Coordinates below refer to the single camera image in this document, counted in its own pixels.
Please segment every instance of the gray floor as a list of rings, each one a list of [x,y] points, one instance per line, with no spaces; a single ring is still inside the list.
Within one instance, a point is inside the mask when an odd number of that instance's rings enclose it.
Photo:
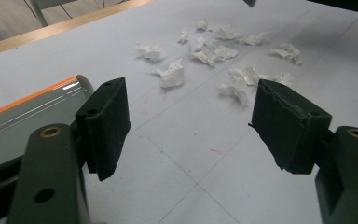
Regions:
[[[109,7],[121,0],[104,0],[104,2],[105,6]],[[75,18],[103,8],[103,0],[78,0],[62,7],[72,18]],[[49,25],[71,19],[62,7],[42,10]],[[42,25],[24,0],[0,0],[0,35],[3,38],[10,38],[40,28]]]

